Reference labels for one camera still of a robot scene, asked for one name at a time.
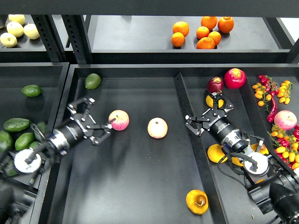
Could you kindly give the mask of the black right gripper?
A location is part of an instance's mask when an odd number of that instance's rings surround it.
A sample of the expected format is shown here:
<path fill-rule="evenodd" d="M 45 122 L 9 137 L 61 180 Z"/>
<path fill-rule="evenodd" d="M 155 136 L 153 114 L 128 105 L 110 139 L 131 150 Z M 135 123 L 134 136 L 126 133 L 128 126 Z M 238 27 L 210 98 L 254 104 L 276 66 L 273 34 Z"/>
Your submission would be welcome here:
<path fill-rule="evenodd" d="M 210 109 L 207 109 L 201 117 L 196 117 L 183 108 L 185 126 L 196 136 L 201 136 L 207 131 L 220 145 L 239 144 L 242 141 L 240 129 L 226 115 L 234 109 L 233 103 L 221 91 L 210 92 L 206 89 L 205 94 L 206 104 Z"/>

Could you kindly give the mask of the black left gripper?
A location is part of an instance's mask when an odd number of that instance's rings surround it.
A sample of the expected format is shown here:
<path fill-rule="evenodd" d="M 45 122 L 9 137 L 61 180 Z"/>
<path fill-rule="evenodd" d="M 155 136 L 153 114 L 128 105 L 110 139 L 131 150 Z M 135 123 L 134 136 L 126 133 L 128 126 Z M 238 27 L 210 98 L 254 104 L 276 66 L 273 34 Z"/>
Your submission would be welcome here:
<path fill-rule="evenodd" d="M 89 115 L 94 103 L 93 98 L 83 97 L 67 105 L 71 113 L 70 118 L 56 126 L 52 132 L 52 145 L 57 151 L 68 151 L 84 138 L 89 138 L 94 146 L 99 145 L 110 136 L 112 123 L 116 118 L 97 125 Z"/>

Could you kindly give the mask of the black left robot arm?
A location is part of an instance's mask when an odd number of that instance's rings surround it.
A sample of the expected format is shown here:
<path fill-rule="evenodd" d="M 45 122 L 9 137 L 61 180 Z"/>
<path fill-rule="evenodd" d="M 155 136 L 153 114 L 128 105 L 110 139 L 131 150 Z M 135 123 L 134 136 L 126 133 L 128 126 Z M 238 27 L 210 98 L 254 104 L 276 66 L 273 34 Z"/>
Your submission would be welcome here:
<path fill-rule="evenodd" d="M 32 130 L 38 134 L 41 141 L 35 148 L 23 149 L 12 155 L 13 169 L 18 174 L 33 174 L 28 184 L 24 185 L 23 193 L 15 194 L 12 187 L 0 192 L 0 222 L 2 224 L 17 224 L 22 216 L 29 210 L 37 193 L 32 189 L 38 175 L 46 168 L 46 161 L 54 164 L 66 155 L 69 150 L 84 139 L 90 139 L 93 145 L 102 143 L 111 133 L 112 123 L 98 125 L 90 115 L 94 105 L 93 98 L 81 98 L 67 105 L 71 115 L 52 132 L 44 135 L 35 124 Z"/>

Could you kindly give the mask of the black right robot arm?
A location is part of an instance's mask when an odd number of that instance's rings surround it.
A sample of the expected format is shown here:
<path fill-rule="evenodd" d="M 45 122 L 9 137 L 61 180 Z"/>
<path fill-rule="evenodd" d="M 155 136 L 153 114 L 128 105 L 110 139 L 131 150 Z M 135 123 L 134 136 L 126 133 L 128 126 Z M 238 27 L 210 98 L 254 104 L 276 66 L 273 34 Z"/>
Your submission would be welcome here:
<path fill-rule="evenodd" d="M 252 134 L 242 131 L 227 113 L 234 105 L 223 93 L 204 96 L 213 99 L 213 106 L 196 117 L 186 90 L 178 93 L 185 126 L 196 138 L 204 132 L 216 141 L 224 154 L 215 163 L 220 173 L 241 184 L 263 214 L 271 211 L 282 224 L 299 222 L 299 177 L 270 151 L 260 153 L 264 138 L 256 136 L 255 150 L 250 145 Z"/>

